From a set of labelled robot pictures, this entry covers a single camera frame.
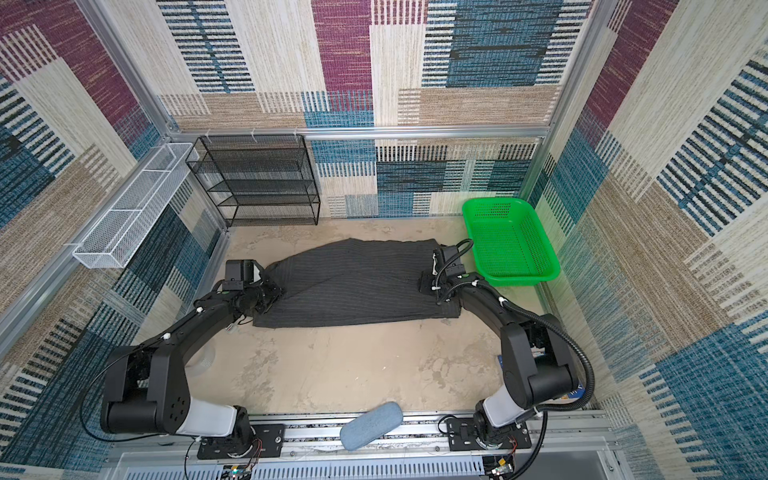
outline black mesh rack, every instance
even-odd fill
[[[199,137],[187,165],[230,227],[317,225],[320,196],[301,135]]]

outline dark gray cloth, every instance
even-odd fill
[[[434,296],[419,292],[419,277],[432,270],[438,247],[435,240],[350,238],[275,262],[266,273],[285,294],[253,324],[284,328],[456,318],[458,302],[436,305]]]

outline white wire mesh basket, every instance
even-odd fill
[[[165,144],[91,228],[73,255],[87,268],[125,268],[197,160],[192,144]]]

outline black mounting plate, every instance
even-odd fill
[[[256,438],[261,440],[261,458],[276,458],[283,451],[283,433],[286,426],[282,423],[270,425],[251,425],[256,433]],[[228,458],[232,460],[228,452],[228,447],[224,441],[226,437],[217,439],[215,437],[206,437],[200,443],[200,449],[197,450],[198,460],[221,460]],[[250,458],[253,452],[248,452],[241,458],[246,460]]]
[[[523,433],[527,432],[528,427],[525,423],[518,428],[515,424],[510,425],[511,436],[515,437],[519,449],[531,448],[531,436]],[[478,434],[475,430],[475,422],[472,417],[465,419],[449,418],[445,420],[445,427],[448,429],[448,445],[451,452],[464,452],[467,450],[486,450],[478,443]],[[512,450],[512,442],[506,439],[498,450]]]

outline green plastic basket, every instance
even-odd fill
[[[473,198],[462,207],[478,272],[493,286],[553,280],[560,263],[535,210],[519,198]]]

